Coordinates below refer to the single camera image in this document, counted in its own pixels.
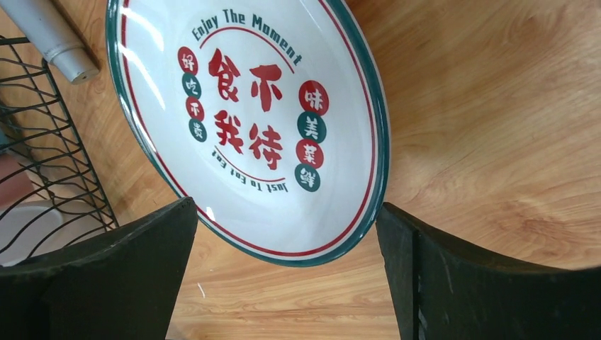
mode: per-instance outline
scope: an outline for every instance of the red chinese characters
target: red chinese characters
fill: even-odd
[[[186,110],[188,110],[190,118],[198,119],[200,121],[205,119],[203,105],[194,97],[188,97],[188,99],[186,99]]]
[[[259,128],[257,124],[253,124],[250,129],[249,137],[254,140],[249,149],[252,150],[254,158],[261,158],[261,146],[263,146],[263,157],[267,160],[267,166],[271,170],[278,168],[278,160],[281,159],[278,151],[282,150],[282,146],[277,142],[281,139],[279,133],[277,133],[271,125],[267,125],[267,131],[263,131],[265,139],[259,136]]]
[[[177,61],[182,71],[196,76],[198,73],[198,61],[192,50],[185,46],[180,47],[177,51]]]
[[[226,145],[230,143],[241,154],[244,142],[242,138],[237,137],[239,133],[238,128],[241,126],[238,117],[229,115],[226,110],[221,110],[215,115],[215,125],[220,129],[220,131],[217,131],[217,136],[221,138],[219,144]]]
[[[261,98],[261,107],[263,108],[263,112],[267,112],[271,110],[272,91],[274,92],[274,96],[277,100],[282,98],[280,89],[278,89],[278,87],[274,84],[269,84],[270,81],[277,81],[281,78],[281,69],[275,64],[261,65],[259,67],[255,67],[254,69],[250,69],[250,73],[261,80],[260,84],[257,84],[257,81],[252,82],[250,94],[253,97],[259,96]]]
[[[309,80],[298,90],[298,99],[300,105],[305,111],[315,112],[318,115],[324,115],[330,108],[330,97],[322,84],[317,81]]]
[[[314,169],[319,169],[323,165],[323,151],[315,140],[300,140],[296,145],[296,155],[301,163],[310,165]]]
[[[234,78],[240,77],[240,71],[227,55],[222,55],[218,48],[215,49],[215,54],[208,63],[208,73],[218,78],[217,87],[221,98],[238,102],[238,88],[233,84]]]

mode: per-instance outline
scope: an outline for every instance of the white pipe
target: white pipe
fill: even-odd
[[[0,0],[0,7],[23,34],[72,84],[99,73],[84,44],[50,0]]]

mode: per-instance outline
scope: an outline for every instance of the plate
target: plate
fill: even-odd
[[[340,0],[112,0],[107,46],[158,172],[233,246],[327,263],[373,224],[390,130],[366,41]]]

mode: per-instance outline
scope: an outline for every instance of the dish rack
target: dish rack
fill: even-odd
[[[32,51],[27,38],[0,35],[0,266],[118,227],[47,62],[21,57]],[[3,194],[17,194],[3,185],[25,175],[30,186],[2,206]]]

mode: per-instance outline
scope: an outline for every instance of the wood grain surface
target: wood grain surface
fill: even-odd
[[[56,77],[127,223],[175,195],[117,102],[106,61],[106,0],[57,3],[101,74],[80,86]],[[563,268],[601,264],[601,1],[347,3],[373,50],[391,112],[386,199],[502,254]],[[4,13],[0,34],[19,35]],[[24,53],[39,59],[33,49]],[[375,231],[341,259],[299,269],[255,260],[200,226],[169,335],[398,339]]]

